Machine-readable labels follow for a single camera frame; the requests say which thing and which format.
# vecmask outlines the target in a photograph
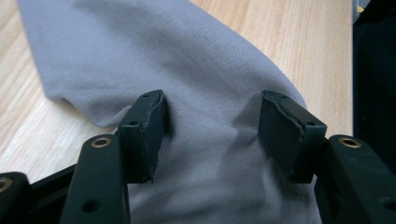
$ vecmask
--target gray cloth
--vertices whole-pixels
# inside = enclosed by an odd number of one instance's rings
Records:
[[[46,95],[100,127],[164,91],[171,132],[134,223],[317,223],[311,185],[286,183],[256,137],[262,90],[304,105],[282,72],[188,1],[20,0]]]

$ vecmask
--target wooden table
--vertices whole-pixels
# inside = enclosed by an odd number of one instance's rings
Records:
[[[193,0],[265,53],[291,79],[328,136],[352,133],[348,1]],[[46,99],[16,1],[0,1],[0,173],[31,182],[75,163],[94,127],[73,106]]]

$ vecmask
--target wooden surface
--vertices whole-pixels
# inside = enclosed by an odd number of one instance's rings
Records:
[[[351,5],[343,0],[193,0],[266,54],[295,84],[328,136],[352,133]],[[94,127],[45,98],[16,1],[0,0],[0,173],[35,182],[75,163]]]

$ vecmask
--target wood grain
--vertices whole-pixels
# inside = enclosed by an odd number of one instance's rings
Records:
[[[302,93],[328,135],[351,134],[351,5],[341,0],[193,0],[265,53]],[[75,163],[94,127],[45,98],[16,1],[0,1],[0,173],[35,182]]]

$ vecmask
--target black fabric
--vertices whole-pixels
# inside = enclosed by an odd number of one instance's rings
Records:
[[[354,25],[354,135],[396,175],[395,1],[372,1]]]

